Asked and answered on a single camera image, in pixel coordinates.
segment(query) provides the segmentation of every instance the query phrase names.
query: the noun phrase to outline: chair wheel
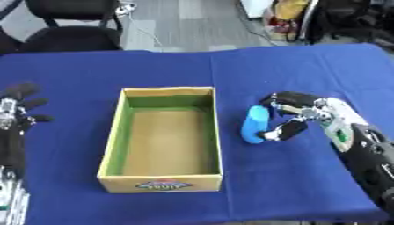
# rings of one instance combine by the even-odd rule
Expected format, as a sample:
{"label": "chair wheel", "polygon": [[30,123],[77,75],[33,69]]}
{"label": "chair wheel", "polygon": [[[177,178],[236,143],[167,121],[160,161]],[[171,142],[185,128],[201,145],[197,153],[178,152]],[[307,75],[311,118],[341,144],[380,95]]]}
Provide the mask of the chair wheel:
{"label": "chair wheel", "polygon": [[338,40],[339,36],[336,33],[331,33],[331,38],[334,39],[334,40]]}

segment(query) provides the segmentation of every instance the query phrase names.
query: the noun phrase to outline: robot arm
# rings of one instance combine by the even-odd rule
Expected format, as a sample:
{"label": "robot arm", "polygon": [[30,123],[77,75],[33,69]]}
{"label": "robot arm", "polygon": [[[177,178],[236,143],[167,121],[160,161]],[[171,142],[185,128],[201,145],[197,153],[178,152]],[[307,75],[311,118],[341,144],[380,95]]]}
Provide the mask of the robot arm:
{"label": "robot arm", "polygon": [[394,215],[394,142],[337,98],[321,98],[297,92],[280,92],[263,98],[260,104],[279,114],[295,117],[273,131],[256,135],[267,141],[285,141],[307,128],[307,121],[319,123],[331,140],[340,160],[355,181],[378,207]]}
{"label": "robot arm", "polygon": [[35,123],[50,121],[46,115],[29,115],[46,99],[25,98],[38,91],[23,83],[0,94],[0,224],[23,225],[30,194],[24,184],[24,134]]}

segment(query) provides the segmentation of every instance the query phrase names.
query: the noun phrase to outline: blue object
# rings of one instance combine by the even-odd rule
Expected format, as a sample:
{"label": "blue object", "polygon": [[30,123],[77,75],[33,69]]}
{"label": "blue object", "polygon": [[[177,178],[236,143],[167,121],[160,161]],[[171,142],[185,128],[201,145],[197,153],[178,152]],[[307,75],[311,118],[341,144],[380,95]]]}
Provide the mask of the blue object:
{"label": "blue object", "polygon": [[269,111],[265,107],[261,105],[252,106],[248,111],[241,129],[241,135],[244,140],[250,144],[262,143],[264,139],[259,138],[256,133],[266,131],[268,120]]}
{"label": "blue object", "polygon": [[[32,193],[26,225],[201,224],[263,219],[380,221],[318,125],[286,142],[239,136],[245,110],[267,94],[348,100],[394,138],[394,65],[378,47],[258,47],[201,54],[7,54],[0,90],[34,81],[55,120],[26,134]],[[223,155],[220,192],[110,194],[96,178],[122,87],[212,86]],[[276,117],[278,124],[283,119]]]}

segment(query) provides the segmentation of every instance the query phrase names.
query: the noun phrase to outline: open box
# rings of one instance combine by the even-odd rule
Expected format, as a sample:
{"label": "open box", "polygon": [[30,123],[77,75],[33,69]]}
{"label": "open box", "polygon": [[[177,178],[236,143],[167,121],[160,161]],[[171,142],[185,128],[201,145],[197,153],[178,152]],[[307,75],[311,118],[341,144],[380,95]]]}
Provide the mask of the open box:
{"label": "open box", "polygon": [[218,191],[215,89],[126,88],[98,179],[109,192]]}

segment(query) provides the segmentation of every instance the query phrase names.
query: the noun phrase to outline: box rim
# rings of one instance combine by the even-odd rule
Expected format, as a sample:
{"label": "box rim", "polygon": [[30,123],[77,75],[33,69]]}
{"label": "box rim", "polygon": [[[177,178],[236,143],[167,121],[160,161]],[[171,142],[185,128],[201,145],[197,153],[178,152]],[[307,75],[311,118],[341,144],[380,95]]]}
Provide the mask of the box rim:
{"label": "box rim", "polygon": [[[110,158],[113,153],[113,144],[115,141],[115,136],[117,135],[117,127],[120,125],[120,115],[123,107],[126,105],[126,98],[128,97],[126,91],[140,91],[140,90],[174,90],[174,89],[198,89],[198,90],[211,90],[213,98],[214,107],[214,121],[215,121],[215,138],[216,138],[216,148],[217,148],[217,160],[219,163],[219,173],[216,174],[191,174],[191,175],[169,175],[169,176],[114,176],[106,175],[106,169],[110,163]],[[113,124],[111,125],[110,134],[107,140],[106,148],[104,151],[104,156],[101,164],[98,168],[97,178],[222,178],[223,177],[223,160],[222,160],[222,149],[219,139],[219,124],[217,119],[217,107],[216,107],[216,92],[215,87],[149,87],[149,88],[122,88],[120,91],[120,96],[118,104],[116,106],[115,115],[113,118]]]}

